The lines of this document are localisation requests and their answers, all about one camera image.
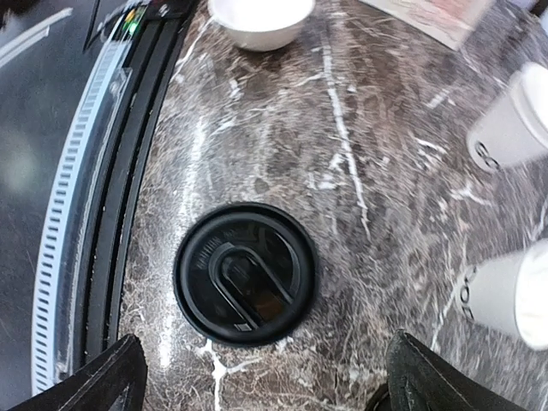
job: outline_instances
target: paper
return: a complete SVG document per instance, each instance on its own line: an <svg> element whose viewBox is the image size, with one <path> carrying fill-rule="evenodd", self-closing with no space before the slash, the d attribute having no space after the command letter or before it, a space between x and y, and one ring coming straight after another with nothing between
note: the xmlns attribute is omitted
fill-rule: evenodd
<svg viewBox="0 0 548 411"><path fill-rule="evenodd" d="M360 0L457 50L494 0Z"/></svg>

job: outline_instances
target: black rubber strip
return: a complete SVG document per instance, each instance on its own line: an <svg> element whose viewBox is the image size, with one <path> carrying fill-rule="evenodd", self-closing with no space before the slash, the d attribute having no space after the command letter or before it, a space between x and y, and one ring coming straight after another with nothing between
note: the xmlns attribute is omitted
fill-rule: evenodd
<svg viewBox="0 0 548 411"><path fill-rule="evenodd" d="M156 93L156 98L150 111L150 116L140 146L139 155L137 157L134 178L132 180L131 188L129 190L129 196L126 205L126 215L124 224L122 226L122 235L116 259L115 276L112 286L112 301L110 304L110 327L108 335L109 345L113 344L118 338L118 322L120 319L120 304L122 302L123 278L126 270L126 259L128 257L131 228L133 226L135 209L137 207L137 197L139 195L142 177L145 173L146 160L148 159L148 153L152 144L152 137L156 128L156 123L158 122L160 110L162 109L162 106L164 104L164 97L170 84L171 75L173 74L176 61L179 58L179 52L182 49L182 45L187 35L189 26L190 21L186 21L183 24L183 27L179 30L179 33L176 36L175 45L171 48L171 56L169 61L167 62L166 67L164 68L162 80L160 81L160 85Z"/></svg>
<svg viewBox="0 0 548 411"><path fill-rule="evenodd" d="M164 67L164 61L169 53L172 40L179 25L178 21L164 24L158 42L154 45L152 55L146 66L146 71L134 95L134 103L129 112L126 128L116 153L114 168L110 173L110 181L106 199L103 205L103 215L98 231L98 242L93 262L92 284L90 289L90 304L88 308L87 332L92 336L103 338L88 338L86 342L86 357L88 360L99 355L106 349L105 328L110 310L113 277L110 270L116 261L120 241L125 205L128 197L128 184L133 178L136 151L139 150L151 100L156 92L158 78Z"/></svg>
<svg viewBox="0 0 548 411"><path fill-rule="evenodd" d="M139 85L142 75L145 71L153 46L159 35L161 25L155 23L147 25L143 33L138 37L134 51L130 51L126 67L132 70L131 76L122 97L116 120L113 124L110 140L107 144L104 154L104 160L101 164L96 182L96 191L92 198L89 218L86 222L86 234L80 257L80 273L78 276L78 285L76 290L76 312L74 313L74 344L73 344L73 363L74 370L86 363L85 349L88 336L87 317L90 306L90 287L92 282L92 264L95 254L95 244L97 242L97 227L101 221L101 211L103 208L106 189L108 187L108 177L111 173L113 163L112 158L118 147L121 130L123 129L131 108L134 96L134 90Z"/></svg>

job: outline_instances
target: takeaway coffee cup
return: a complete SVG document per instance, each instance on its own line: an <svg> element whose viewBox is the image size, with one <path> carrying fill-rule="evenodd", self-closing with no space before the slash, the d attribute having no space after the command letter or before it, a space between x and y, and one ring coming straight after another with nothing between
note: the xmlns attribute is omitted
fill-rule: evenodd
<svg viewBox="0 0 548 411"><path fill-rule="evenodd" d="M548 240L468 267L456 305L468 320L548 349Z"/></svg>
<svg viewBox="0 0 548 411"><path fill-rule="evenodd" d="M467 137L472 160L488 172L548 156L548 69L526 63Z"/></svg>

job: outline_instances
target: white bowl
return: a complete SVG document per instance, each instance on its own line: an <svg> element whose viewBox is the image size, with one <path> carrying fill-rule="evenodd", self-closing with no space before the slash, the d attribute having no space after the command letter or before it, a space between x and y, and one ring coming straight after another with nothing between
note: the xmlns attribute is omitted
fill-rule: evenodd
<svg viewBox="0 0 548 411"><path fill-rule="evenodd" d="M209 0L211 17L237 47L271 51L297 38L315 0Z"/></svg>

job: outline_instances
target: brown marble surface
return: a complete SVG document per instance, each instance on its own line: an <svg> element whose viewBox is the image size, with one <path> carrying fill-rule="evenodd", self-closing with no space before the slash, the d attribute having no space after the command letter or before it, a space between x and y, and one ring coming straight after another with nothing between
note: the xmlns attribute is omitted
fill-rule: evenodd
<svg viewBox="0 0 548 411"><path fill-rule="evenodd" d="M405 328L491 390L548 410L548 354L451 306L465 265L545 236L546 162L490 176L465 137L513 71L547 57L539 23L500 2L459 52L356 0L320 0L295 43L252 54L201 7L146 166L124 283L120 332L143 343L146 409L362 410ZM207 342L173 293L187 229L239 200L288 211L321 257L310 317L264 348Z"/></svg>

